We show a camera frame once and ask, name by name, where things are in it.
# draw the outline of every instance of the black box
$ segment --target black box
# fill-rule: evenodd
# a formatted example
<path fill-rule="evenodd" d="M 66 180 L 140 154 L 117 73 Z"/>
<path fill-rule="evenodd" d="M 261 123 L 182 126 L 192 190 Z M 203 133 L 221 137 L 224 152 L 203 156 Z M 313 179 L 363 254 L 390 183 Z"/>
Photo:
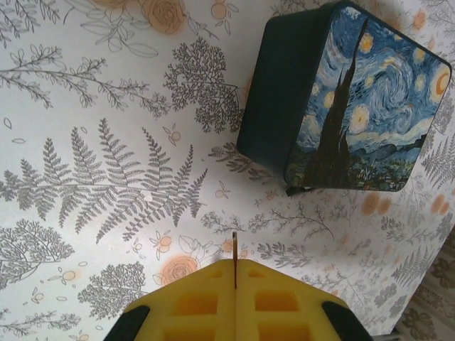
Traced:
<path fill-rule="evenodd" d="M 401 190 L 451 66 L 349 1 L 271 18 L 239 152 L 293 188 Z"/>

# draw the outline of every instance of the orange rose illustration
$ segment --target orange rose illustration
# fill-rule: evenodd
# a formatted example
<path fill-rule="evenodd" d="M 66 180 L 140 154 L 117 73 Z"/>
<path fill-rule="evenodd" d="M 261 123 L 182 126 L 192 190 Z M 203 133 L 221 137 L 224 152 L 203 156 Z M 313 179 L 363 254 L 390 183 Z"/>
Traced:
<path fill-rule="evenodd" d="M 177 256 L 164 264 L 161 285 L 167 286 L 168 284 L 179 280 L 194 271 L 198 270 L 198 262 L 189 256 Z"/>
<path fill-rule="evenodd" d="M 181 0 L 147 0 L 144 10 L 151 27 L 160 33 L 175 33 L 184 22 Z"/>
<path fill-rule="evenodd" d="M 122 7 L 123 5 L 125 5 L 128 2 L 128 0 L 94 0 L 94 2 L 101 6 L 116 9 L 118 7 Z"/>

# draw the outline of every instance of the swirling sky painting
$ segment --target swirling sky painting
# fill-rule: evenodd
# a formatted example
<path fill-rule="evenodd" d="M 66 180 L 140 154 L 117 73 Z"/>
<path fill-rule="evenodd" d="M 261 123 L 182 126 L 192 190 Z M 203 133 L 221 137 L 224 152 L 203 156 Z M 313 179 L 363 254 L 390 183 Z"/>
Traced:
<path fill-rule="evenodd" d="M 291 157 L 296 185 L 401 189 L 450 77 L 451 70 L 443 60 L 413 41 L 353 7 L 341 9 L 332 20 L 298 147 Z M 334 100 L 339 105 L 343 97 L 343 86 L 348 89 L 347 105 L 335 108 Z M 328 131 L 333 127 L 324 124 L 332 112 L 343 115 L 340 131 Z M 339 155 L 332 156 L 346 159 L 344 180 L 337 183 L 330 180 L 340 176 L 333 171 L 325 179 L 313 179 L 304 170 L 306 163 L 320 157 L 315 152 L 322 148 L 324 136 L 335 140 L 332 144 L 337 145 Z M 319 167 L 323 167 L 321 162 L 317 163 Z M 327 169 L 337 167 L 332 162 Z"/>

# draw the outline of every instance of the black foam corner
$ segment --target black foam corner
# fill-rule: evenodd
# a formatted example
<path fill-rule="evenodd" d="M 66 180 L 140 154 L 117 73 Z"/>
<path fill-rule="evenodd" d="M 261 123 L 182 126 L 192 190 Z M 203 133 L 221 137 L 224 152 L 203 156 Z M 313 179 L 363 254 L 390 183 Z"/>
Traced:
<path fill-rule="evenodd" d="M 107 334 L 105 341 L 134 341 L 149 311 L 149 307 L 140 305 L 123 313 Z"/>

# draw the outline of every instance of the floral wallpaper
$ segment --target floral wallpaper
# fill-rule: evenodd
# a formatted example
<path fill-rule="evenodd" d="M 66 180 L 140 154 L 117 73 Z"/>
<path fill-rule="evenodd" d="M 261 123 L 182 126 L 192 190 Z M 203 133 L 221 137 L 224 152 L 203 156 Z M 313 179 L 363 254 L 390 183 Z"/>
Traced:
<path fill-rule="evenodd" d="M 452 0 L 359 3 L 455 66 Z M 101 340 L 132 300 L 231 257 L 232 231 L 372 335 L 428 269 L 450 285 L 432 263 L 455 223 L 453 81 L 397 193 L 287 197 L 235 148 L 265 23 L 321 4 L 0 0 L 4 340 Z"/>

